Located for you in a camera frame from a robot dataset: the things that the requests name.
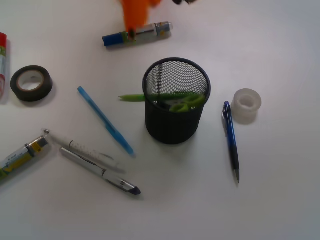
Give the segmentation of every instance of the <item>clear tape roll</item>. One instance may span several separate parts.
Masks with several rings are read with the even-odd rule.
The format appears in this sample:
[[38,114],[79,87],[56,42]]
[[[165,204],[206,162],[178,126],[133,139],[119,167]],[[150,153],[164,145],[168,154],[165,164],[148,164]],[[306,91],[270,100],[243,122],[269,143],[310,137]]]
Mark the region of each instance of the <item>clear tape roll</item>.
[[261,105],[262,99],[256,91],[249,88],[240,89],[235,93],[231,103],[232,115],[237,122],[252,123]]

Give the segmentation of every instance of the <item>scissors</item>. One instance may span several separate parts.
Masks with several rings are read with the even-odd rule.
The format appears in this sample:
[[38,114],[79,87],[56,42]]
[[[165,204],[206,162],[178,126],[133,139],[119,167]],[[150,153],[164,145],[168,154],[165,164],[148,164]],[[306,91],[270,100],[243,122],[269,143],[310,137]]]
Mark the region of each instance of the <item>scissors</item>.
[[201,106],[206,100],[206,97],[201,94],[193,94],[181,100],[181,103],[174,104],[169,111],[172,113],[185,113],[189,110]]

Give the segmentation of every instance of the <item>orange object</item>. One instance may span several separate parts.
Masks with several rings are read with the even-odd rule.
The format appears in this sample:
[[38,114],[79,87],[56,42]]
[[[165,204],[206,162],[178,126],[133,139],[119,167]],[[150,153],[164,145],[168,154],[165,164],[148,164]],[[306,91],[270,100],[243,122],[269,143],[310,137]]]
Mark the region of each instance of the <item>orange object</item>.
[[156,7],[162,0],[122,0],[124,24],[127,32],[143,27],[148,20],[149,7]]

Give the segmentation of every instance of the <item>white pen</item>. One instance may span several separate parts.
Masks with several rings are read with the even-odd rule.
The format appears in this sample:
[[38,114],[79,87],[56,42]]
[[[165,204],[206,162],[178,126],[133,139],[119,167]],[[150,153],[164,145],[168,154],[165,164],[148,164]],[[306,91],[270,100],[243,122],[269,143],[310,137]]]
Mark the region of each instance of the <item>white pen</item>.
[[74,152],[71,152],[63,147],[60,148],[60,151],[61,151],[62,155],[64,155],[65,157],[69,158],[70,160],[73,160],[77,164],[79,164],[79,165],[83,166],[84,168],[90,170],[91,172],[99,175],[100,177],[107,180],[109,183],[111,183],[112,185],[121,189],[122,191],[131,193],[133,195],[140,195],[141,194],[141,191],[138,187],[136,187],[135,185],[132,185],[131,183],[127,182],[126,180],[124,180],[118,176],[115,176],[115,175],[109,173],[109,171],[107,171],[106,169],[104,169],[102,167],[99,167],[94,162],[92,162],[88,159],[85,159],[84,157],[79,156],[79,155],[75,154]]
[[89,147],[78,143],[68,137],[57,134],[51,130],[43,128],[42,131],[45,134],[48,134],[56,143],[61,145],[64,148],[71,149],[75,152],[78,152],[88,158],[92,158],[92,160],[96,161],[99,165],[109,168],[114,172],[124,173],[124,170],[121,167],[121,164],[114,160],[111,156],[98,152],[96,150],[90,149]]

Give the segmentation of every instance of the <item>black mesh pen holder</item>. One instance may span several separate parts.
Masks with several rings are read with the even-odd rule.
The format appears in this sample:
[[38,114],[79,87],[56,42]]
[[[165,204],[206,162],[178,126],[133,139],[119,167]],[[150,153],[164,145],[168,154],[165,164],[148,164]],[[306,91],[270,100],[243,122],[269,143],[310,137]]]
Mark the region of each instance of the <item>black mesh pen holder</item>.
[[[198,129],[211,85],[206,72],[196,63],[178,57],[165,58],[153,64],[142,83],[145,96],[145,125],[152,137],[164,144],[187,141]],[[186,112],[171,112],[162,99],[170,94],[193,93],[205,100]]]

